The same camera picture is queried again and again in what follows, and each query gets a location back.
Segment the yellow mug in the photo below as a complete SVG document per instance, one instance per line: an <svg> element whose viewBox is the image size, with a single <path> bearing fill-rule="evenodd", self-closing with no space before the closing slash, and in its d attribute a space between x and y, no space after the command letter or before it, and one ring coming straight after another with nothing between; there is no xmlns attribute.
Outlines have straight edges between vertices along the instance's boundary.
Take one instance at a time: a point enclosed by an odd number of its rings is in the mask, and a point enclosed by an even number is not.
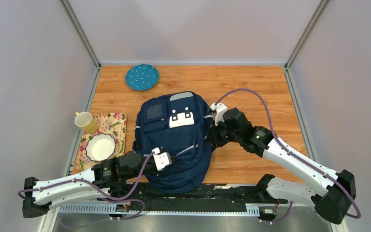
<svg viewBox="0 0 371 232"><path fill-rule="evenodd" d="M76 112L74 123L84 132L93 134L99 128L96 119L89 112Z"/></svg>

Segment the navy blue backpack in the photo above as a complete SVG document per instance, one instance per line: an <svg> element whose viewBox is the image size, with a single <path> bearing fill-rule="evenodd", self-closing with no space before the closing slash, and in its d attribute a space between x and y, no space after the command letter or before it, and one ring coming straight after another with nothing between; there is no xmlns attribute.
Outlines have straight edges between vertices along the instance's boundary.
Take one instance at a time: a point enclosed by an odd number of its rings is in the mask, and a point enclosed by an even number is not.
<svg viewBox="0 0 371 232"><path fill-rule="evenodd" d="M212 121L209 106L193 92L164 95L142 105L133 150L147 155L162 147L172 159L172 165L158 175L145 175L154 188L178 194L202 183L215 149L205 141Z"/></svg>

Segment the white plate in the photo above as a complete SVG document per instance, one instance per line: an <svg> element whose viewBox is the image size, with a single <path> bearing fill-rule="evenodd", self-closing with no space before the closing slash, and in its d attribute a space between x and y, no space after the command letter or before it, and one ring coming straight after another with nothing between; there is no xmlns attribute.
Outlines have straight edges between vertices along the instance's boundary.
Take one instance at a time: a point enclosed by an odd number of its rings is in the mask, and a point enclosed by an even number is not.
<svg viewBox="0 0 371 232"><path fill-rule="evenodd" d="M86 146L86 155L91 161L107 160L116 149L114 138L109 134L97 134L93 136Z"/></svg>

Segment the wood grain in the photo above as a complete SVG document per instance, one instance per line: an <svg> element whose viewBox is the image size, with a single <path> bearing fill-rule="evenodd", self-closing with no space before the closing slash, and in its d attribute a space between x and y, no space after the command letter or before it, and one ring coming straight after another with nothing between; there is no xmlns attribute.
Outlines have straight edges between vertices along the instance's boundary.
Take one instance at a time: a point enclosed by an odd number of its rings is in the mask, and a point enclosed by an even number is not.
<svg viewBox="0 0 371 232"><path fill-rule="evenodd" d="M147 91L135 91L125 83L131 66L103 66L90 109L92 114L124 112L128 116L125 151L134 141L136 116L146 100L164 94L193 91L211 105L230 90L245 87L257 91L266 101L276 133L299 152L306 154L284 73L278 66L156 66L158 83ZM253 125L269 128L264 106L255 95L236 92L222 103L243 111ZM268 160L229 143L213 153L204 183L254 184L264 174L285 180L297 177Z"/></svg>

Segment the floral pattern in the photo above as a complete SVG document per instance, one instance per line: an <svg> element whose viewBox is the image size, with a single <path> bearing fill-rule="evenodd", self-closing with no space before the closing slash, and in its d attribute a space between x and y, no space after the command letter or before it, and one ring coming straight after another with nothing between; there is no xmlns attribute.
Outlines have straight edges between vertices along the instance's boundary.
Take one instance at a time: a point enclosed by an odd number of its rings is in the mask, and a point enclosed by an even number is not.
<svg viewBox="0 0 371 232"><path fill-rule="evenodd" d="M93 133L89 134L83 132L82 139L80 141L79 150L77 151L75 165L79 171L83 171L91 168L93 165L98 164L99 162L91 161L86 155L86 146L90 139L94 135L104 133L110 134L114 138L116 143L116 149L114 154L110 157L118 157L124 153L124 141L126 137L126 123L127 116L125 113L110 113L110 114L98 114L93 115L99 124L99 129Z"/></svg>

